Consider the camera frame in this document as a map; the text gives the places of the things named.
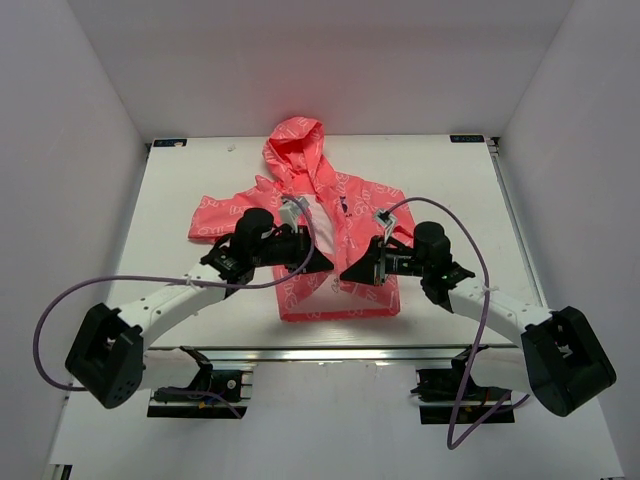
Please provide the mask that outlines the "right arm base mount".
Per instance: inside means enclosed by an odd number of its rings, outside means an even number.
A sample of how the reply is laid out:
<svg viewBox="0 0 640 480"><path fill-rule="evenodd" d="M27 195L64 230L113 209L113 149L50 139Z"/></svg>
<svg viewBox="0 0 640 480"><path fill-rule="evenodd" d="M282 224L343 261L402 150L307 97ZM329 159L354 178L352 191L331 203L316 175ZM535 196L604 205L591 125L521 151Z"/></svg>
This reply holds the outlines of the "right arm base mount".
<svg viewBox="0 0 640 480"><path fill-rule="evenodd" d="M450 421L471 347L453 357L447 367L429 367L416 372L417 385L410 396L418 400L423 425L445 425ZM469 378L456 417L457 424L471 425L488 412L506 391L478 386Z"/></svg>

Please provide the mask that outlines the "pink hooded jacket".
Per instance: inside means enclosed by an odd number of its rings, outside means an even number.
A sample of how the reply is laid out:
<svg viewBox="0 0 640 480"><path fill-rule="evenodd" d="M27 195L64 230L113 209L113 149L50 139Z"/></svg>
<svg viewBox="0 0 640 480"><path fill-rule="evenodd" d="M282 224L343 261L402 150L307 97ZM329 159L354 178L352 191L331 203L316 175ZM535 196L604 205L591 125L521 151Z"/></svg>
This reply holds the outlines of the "pink hooded jacket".
<svg viewBox="0 0 640 480"><path fill-rule="evenodd" d="M395 187L336 171L324 154L321 122L293 117L280 123L266 141L262 155L269 177L256 176L252 188L229 199L205 196L196 208L188 237L212 243L232 232L251 207L264 208L278 223L297 220L311 226L318 253L334 265L331 272L287 279L286 269L273 268L278 311L286 322L392 317L401 310L398 281L381 286L340 279L340 274L365 253L384 226L374 215L393 207L396 239L413 239L415 221L408 207L399 206L404 193Z"/></svg>

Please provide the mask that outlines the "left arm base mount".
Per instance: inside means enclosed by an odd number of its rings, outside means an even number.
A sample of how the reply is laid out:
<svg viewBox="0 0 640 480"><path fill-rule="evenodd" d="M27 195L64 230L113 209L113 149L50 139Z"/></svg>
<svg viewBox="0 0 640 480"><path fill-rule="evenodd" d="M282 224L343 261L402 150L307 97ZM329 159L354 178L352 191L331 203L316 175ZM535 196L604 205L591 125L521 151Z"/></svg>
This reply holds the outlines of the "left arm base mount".
<svg viewBox="0 0 640 480"><path fill-rule="evenodd" d="M140 388L150 392L149 418L237 419L252 396L253 367L214 362L191 347L148 350Z"/></svg>

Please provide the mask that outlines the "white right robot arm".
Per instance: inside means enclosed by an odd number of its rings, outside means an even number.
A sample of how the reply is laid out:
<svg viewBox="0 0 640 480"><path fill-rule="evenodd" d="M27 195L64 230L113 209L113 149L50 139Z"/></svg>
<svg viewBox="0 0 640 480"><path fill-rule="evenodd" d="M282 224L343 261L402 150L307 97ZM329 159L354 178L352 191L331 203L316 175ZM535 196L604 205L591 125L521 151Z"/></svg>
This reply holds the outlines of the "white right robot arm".
<svg viewBox="0 0 640 480"><path fill-rule="evenodd" d="M550 310L490 290L454 261L451 242L438 223L418 224L410 247L392 237L372 238L364 255L340 277L381 286L390 275L419 278L432 304L484 323L512 343L510 349L482 346L453 359L452 388L463 398L475 398L486 388L511 390L565 417L617 380L580 310Z"/></svg>

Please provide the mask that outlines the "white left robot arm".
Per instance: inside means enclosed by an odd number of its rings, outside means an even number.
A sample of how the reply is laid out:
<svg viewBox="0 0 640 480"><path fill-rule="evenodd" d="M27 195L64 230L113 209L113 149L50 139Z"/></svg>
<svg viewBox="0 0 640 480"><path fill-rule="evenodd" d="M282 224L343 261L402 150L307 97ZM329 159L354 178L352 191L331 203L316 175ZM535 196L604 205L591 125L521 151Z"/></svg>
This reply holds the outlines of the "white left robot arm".
<svg viewBox="0 0 640 480"><path fill-rule="evenodd" d="M85 315L65 361L66 369L99 403L113 409L136 391L151 389L191 399L213 396L213 366L193 347L152 350L152 344L201 310L239 290L256 290L261 267L285 267L286 278L330 272L333 263L315 244L309 208L289 198L276 217L250 208L230 234L222 236L179 279L119 307L103 303Z"/></svg>

